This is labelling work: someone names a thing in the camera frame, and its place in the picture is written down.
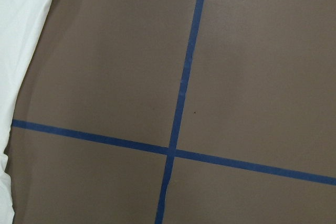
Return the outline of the white long-sleeve printed shirt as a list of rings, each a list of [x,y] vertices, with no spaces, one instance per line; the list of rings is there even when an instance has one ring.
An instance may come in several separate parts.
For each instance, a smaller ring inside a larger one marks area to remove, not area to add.
[[[11,178],[5,172],[17,96],[52,0],[1,0],[1,223],[14,217]]]

